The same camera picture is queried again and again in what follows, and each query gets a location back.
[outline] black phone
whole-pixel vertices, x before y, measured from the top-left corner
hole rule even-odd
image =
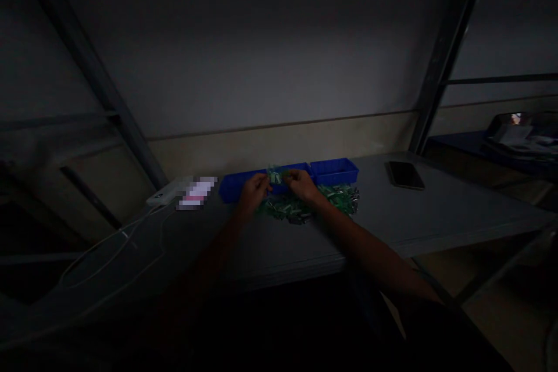
[[[397,187],[424,190],[423,180],[411,163],[387,162],[391,183]]]

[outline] right hand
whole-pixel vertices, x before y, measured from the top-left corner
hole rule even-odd
[[[299,198],[309,205],[316,205],[324,198],[306,170],[291,169],[289,170],[289,176],[283,177],[283,181]]]

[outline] wire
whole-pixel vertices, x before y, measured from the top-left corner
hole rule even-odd
[[[133,225],[133,224],[136,224],[136,223],[140,223],[140,221],[143,221],[143,219],[147,218],[148,216],[150,216],[150,215],[152,215],[152,214],[154,214],[154,213],[159,212],[160,210],[163,210],[163,209],[166,208],[168,205],[169,205],[169,204],[164,205],[162,208],[161,208],[161,207],[155,207],[154,209],[156,209],[156,208],[160,208],[160,209],[157,210],[156,212],[152,212],[153,209],[150,210],[149,213],[148,213],[147,215],[145,215],[144,217],[142,217],[141,219],[139,219],[139,220],[137,220],[137,221],[134,221],[134,222],[131,223],[131,224],[128,224],[127,226],[125,226],[125,228],[129,227],[130,225]],[[165,224],[165,222],[167,221],[167,219],[169,219],[171,215],[173,215],[173,214],[175,214],[175,213],[177,213],[177,212],[178,212],[178,211],[176,211],[176,210],[175,210],[175,211],[172,211],[170,214],[168,214],[168,215],[163,219],[163,221],[162,221],[161,224],[159,225],[159,246],[160,246],[161,251],[162,251],[161,254],[160,254],[158,257],[156,257],[153,261],[151,261],[150,264],[148,264],[147,266],[145,266],[145,267],[144,267],[136,276],[134,276],[129,282],[125,283],[124,285],[122,285],[122,286],[121,286],[120,288],[118,288],[117,290],[115,290],[115,291],[111,292],[110,294],[106,295],[104,298],[102,298],[102,299],[100,299],[99,301],[97,301],[97,303],[91,305],[89,308],[87,308],[87,309],[85,309],[84,311],[82,311],[82,312],[81,312],[79,315],[77,315],[76,317],[74,317],[74,318],[72,318],[72,319],[70,319],[70,320],[68,320],[68,321],[65,321],[64,323],[57,324],[57,325],[54,325],[53,327],[46,328],[46,329],[44,329],[44,330],[41,330],[41,331],[39,331],[39,332],[36,332],[36,333],[34,333],[34,334],[26,335],[25,337],[22,337],[22,338],[20,338],[20,339],[14,339],[14,340],[11,340],[11,341],[9,341],[9,342],[7,342],[7,343],[2,343],[2,344],[0,344],[0,350],[5,350],[5,349],[9,349],[9,348],[12,348],[12,347],[21,345],[21,344],[23,344],[23,343],[25,343],[25,342],[28,342],[28,341],[30,341],[30,340],[34,340],[34,339],[37,339],[37,338],[41,338],[41,337],[43,337],[44,335],[51,334],[51,333],[53,333],[53,332],[56,332],[56,331],[59,331],[59,330],[63,329],[64,327],[67,327],[67,326],[69,325],[69,323],[71,323],[71,322],[73,322],[73,321],[77,321],[77,320],[79,320],[80,318],[85,317],[87,314],[90,314],[91,312],[93,312],[94,310],[96,310],[97,308],[99,308],[100,306],[102,306],[105,302],[107,302],[108,300],[112,299],[114,296],[118,295],[119,293],[121,293],[121,291],[123,291],[124,289],[126,289],[127,287],[129,287],[131,284],[133,284],[135,281],[137,281],[138,278],[139,278],[140,276],[142,276],[146,271],[148,271],[155,263],[157,263],[157,262],[166,254],[166,251],[165,251],[164,246],[163,246],[163,233],[164,233],[163,227],[164,227],[164,224]],[[116,233],[110,235],[109,237],[112,237],[113,235],[119,234],[119,233],[120,233],[120,232],[117,231]],[[93,277],[94,275],[96,275],[97,273],[99,273],[102,269],[104,269],[104,267],[106,267],[106,266],[109,264],[109,262],[105,263],[105,265],[103,265],[103,267],[102,267],[101,269],[99,269],[97,272],[95,272],[92,276],[90,276],[90,277],[87,278],[86,280],[89,280],[91,277]]]
[[[93,247],[89,248],[88,250],[86,250],[85,252],[83,252],[81,254],[80,257],[78,257],[76,260],[74,260],[67,268],[66,270],[62,273],[62,275],[60,275],[60,280],[58,281],[58,283],[63,286],[66,289],[72,289],[75,287],[78,287],[80,285],[82,285],[83,283],[89,281],[90,279],[92,279],[93,277],[95,277],[96,275],[98,275],[100,272],[102,272],[109,264],[111,264],[111,262],[113,260],[115,260],[115,258],[118,257],[118,255],[124,250],[124,248],[128,245],[128,243],[131,241],[132,237],[134,236],[134,233],[136,231],[136,229],[143,223],[143,221],[145,221],[145,219],[147,219],[149,216],[156,214],[157,212],[163,210],[164,208],[166,208],[167,206],[169,206],[172,203],[169,202],[168,204],[164,205],[164,206],[154,206],[151,210],[149,210],[149,212],[142,216],[140,219],[126,225],[125,227],[120,228],[118,231],[114,232],[113,234],[110,234],[108,237],[104,238],[103,240],[99,241],[97,244],[95,244]],[[128,228],[129,226],[135,225],[134,228],[132,229],[132,231],[130,232],[130,234],[126,234],[124,232],[124,230],[126,228]],[[124,234],[124,236],[126,237],[126,241],[124,241],[124,244],[118,249],[118,251],[105,263],[103,264],[99,269],[97,269],[95,272],[93,272],[91,275],[89,275],[88,277],[86,277],[85,279],[81,280],[78,283],[72,284],[72,285],[66,285],[64,284],[64,279],[66,277],[66,274],[71,271],[74,266],[76,266],[77,264],[79,264],[83,258],[85,256],[87,256],[89,253],[91,253],[93,250],[95,250],[97,247],[99,247],[101,244],[103,244],[105,241],[115,237],[118,234]]]

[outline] power strip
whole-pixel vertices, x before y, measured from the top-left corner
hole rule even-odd
[[[161,190],[155,192],[146,203],[149,206],[168,205],[177,196],[182,196],[188,192],[188,186],[193,182],[193,176],[177,177]]]

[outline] pile of green components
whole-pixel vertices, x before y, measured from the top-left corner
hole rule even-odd
[[[357,188],[353,188],[348,184],[336,186],[319,185],[318,190],[344,214],[351,216],[357,212],[360,198]],[[286,218],[291,224],[297,225],[305,224],[315,215],[307,204],[290,192],[285,195],[268,196],[262,202],[260,208],[258,208],[258,212],[267,213],[278,220]]]

